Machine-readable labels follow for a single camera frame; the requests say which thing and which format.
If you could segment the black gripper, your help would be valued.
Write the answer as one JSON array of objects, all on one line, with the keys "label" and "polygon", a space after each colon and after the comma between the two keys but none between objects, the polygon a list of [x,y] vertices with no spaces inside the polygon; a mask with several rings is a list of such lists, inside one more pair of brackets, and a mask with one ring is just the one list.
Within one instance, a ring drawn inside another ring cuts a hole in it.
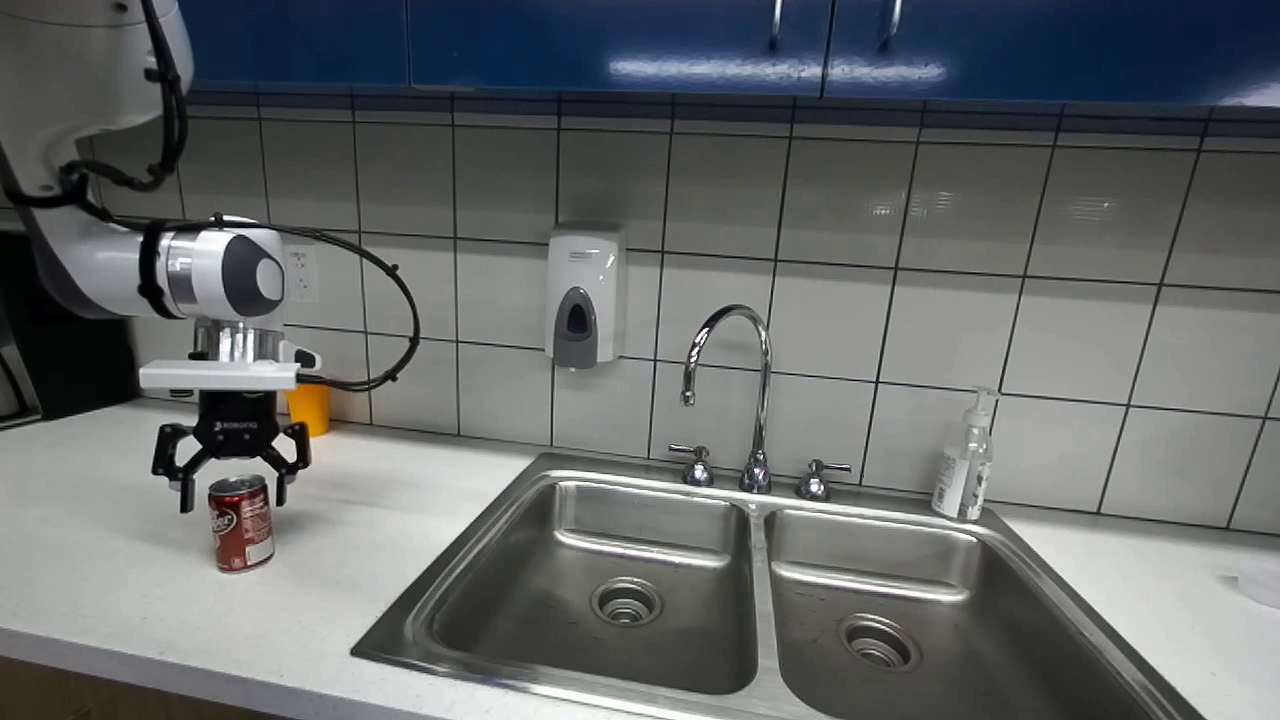
[{"label": "black gripper", "polygon": [[192,424],[161,424],[152,475],[164,475],[180,513],[196,507],[196,467],[204,459],[264,459],[274,472],[274,507],[289,505],[290,480],[313,466],[307,424],[274,422],[272,392],[204,392]]}]

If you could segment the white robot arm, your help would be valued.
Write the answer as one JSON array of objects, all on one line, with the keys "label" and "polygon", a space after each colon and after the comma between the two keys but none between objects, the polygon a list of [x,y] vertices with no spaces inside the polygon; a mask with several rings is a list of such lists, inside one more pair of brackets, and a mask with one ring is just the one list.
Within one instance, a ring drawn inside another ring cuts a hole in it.
[{"label": "white robot arm", "polygon": [[155,192],[188,144],[192,45],[176,0],[0,0],[3,198],[44,287],[82,320],[192,320],[196,360],[152,360],[144,390],[198,395],[155,431],[152,472],[196,505],[208,459],[264,459],[272,501],[307,467],[307,431],[274,422],[301,383],[282,345],[280,234],[246,217],[125,222],[90,184]]}]

